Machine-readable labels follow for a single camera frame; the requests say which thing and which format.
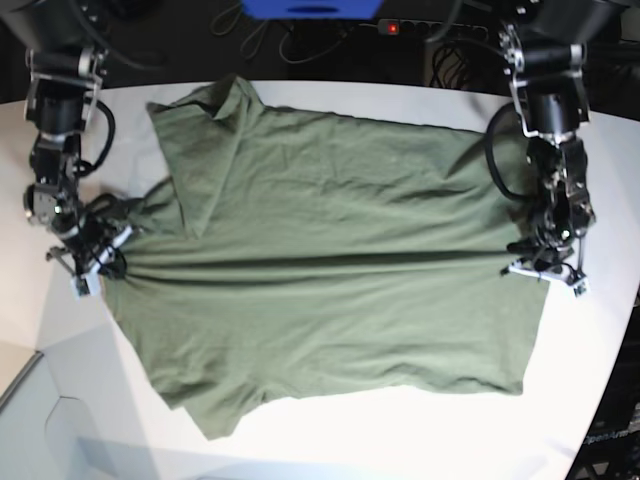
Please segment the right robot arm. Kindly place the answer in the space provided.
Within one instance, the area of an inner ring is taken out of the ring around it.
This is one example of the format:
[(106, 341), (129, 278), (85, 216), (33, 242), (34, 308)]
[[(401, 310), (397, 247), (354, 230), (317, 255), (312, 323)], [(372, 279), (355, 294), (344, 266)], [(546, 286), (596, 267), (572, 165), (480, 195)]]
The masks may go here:
[(129, 20), (138, 7), (135, 1), (1, 4), (2, 23), (26, 48), (30, 85), (24, 116), (37, 130), (29, 156), (34, 181), (23, 194), (25, 215), (59, 240), (46, 258), (59, 262), (81, 291), (92, 276), (126, 275), (120, 248), (131, 228), (110, 214), (118, 199), (103, 194), (84, 203), (79, 184), (104, 164), (115, 139), (115, 117), (99, 98), (106, 60), (144, 66), (109, 41), (110, 20)]

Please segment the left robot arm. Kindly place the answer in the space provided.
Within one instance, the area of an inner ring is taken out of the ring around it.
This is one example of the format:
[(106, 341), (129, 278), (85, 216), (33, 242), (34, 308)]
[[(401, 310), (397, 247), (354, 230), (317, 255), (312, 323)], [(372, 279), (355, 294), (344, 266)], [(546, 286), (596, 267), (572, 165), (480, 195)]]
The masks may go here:
[[(587, 290), (584, 239), (596, 221), (587, 186), (588, 155), (578, 135), (590, 120), (583, 80), (587, 44), (629, 1), (531, 1), (501, 17), (496, 54), (505, 63), (512, 101), (491, 118), (483, 145), (491, 178), (507, 199), (528, 206), (523, 239), (508, 245), (516, 259), (503, 269), (580, 296)], [(494, 133), (515, 113), (536, 173), (531, 194), (509, 189), (497, 167)]]

